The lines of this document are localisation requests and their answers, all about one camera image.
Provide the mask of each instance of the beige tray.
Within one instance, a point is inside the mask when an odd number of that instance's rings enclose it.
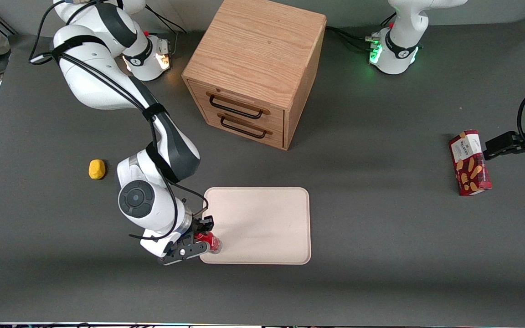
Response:
[[[213,234],[222,241],[208,264],[305,264],[311,258],[309,194],[303,188],[210,188]]]

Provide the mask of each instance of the red snack box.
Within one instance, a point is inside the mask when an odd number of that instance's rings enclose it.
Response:
[[[471,196],[491,189],[477,130],[468,129],[448,143],[459,185],[459,195]]]

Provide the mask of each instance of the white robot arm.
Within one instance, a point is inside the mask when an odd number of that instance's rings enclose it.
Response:
[[[117,1],[123,9],[108,1],[88,6],[54,2],[60,17],[70,24],[54,35],[54,50],[31,62],[53,57],[80,102],[102,110],[138,108],[154,135],[148,147],[117,166],[119,208],[131,222],[145,228],[143,236],[131,236],[140,239],[140,244],[164,265],[219,251],[218,240],[213,245],[215,237],[209,233],[212,218],[196,218],[198,213],[192,214],[170,187],[196,172],[200,154],[136,78],[153,79],[163,72],[159,50],[154,46],[159,40],[148,39],[125,12],[143,8],[144,0]],[[118,68],[114,58],[121,53],[136,77]]]
[[[388,0],[396,10],[394,27],[385,27],[371,36],[377,41],[370,63],[387,74],[400,74],[414,62],[418,42],[429,27],[427,9],[452,8],[467,0]]]

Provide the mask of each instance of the wooden cabinet top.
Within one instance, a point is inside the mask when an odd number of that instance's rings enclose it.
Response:
[[[326,21],[268,0],[225,0],[183,76],[289,110]]]

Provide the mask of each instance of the drawer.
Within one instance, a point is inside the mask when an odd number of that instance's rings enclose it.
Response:
[[[269,146],[283,148],[283,133],[260,127],[251,122],[236,118],[221,111],[206,110],[204,112],[209,125],[246,137]]]
[[[225,116],[254,124],[256,127],[283,134],[283,110],[258,108],[225,95],[220,95],[215,88],[206,87],[195,81],[187,82],[208,123],[214,124],[219,119],[210,122],[206,112],[221,113],[225,114]]]

